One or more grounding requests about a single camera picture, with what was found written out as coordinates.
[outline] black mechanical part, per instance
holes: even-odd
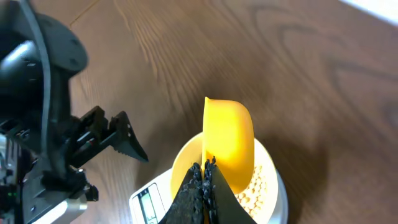
[[[199,164],[187,171],[170,209],[159,224],[203,224],[203,191]]]
[[[236,200],[234,193],[229,187],[218,166],[210,166],[211,185],[213,186],[215,218],[212,223],[247,223],[256,224],[250,215],[242,208]]]
[[[62,201],[97,201],[98,189],[77,168],[108,146],[148,160],[125,112],[109,127],[99,107],[81,119],[71,115],[68,81],[88,58],[69,28],[36,14],[28,0],[1,1],[0,49],[0,134],[7,142],[0,218],[31,223]]]
[[[256,224],[236,200],[216,157],[205,163],[204,179],[200,165],[194,163],[185,175],[173,204],[159,224]]]

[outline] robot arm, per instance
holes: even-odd
[[[66,203],[58,221],[70,222],[98,200],[79,167],[108,146],[140,161],[147,155],[125,112],[110,122],[98,106],[70,114],[68,81],[87,55],[67,27],[26,0],[3,1],[0,41],[0,217],[32,223]]]

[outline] digital scale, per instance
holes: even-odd
[[[160,174],[154,180],[131,195],[129,204],[134,224],[158,224],[172,204],[170,179],[172,170]],[[285,185],[277,172],[278,197],[268,224],[286,224],[288,201]]]

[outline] wood grain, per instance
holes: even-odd
[[[87,163],[100,201],[75,223],[131,223],[129,196],[201,131],[205,96],[248,108],[290,223],[398,223],[396,27],[331,0],[99,0],[71,28],[90,55],[73,112],[125,110],[150,159]]]
[[[58,19],[66,26],[71,25],[98,0],[31,0],[37,12]]]

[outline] wooden table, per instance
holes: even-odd
[[[129,196],[201,131],[205,96],[248,108],[290,223],[398,223],[396,27],[332,0],[35,3],[90,56],[73,113],[125,110],[150,159],[89,161],[100,200],[75,223],[132,223]]]

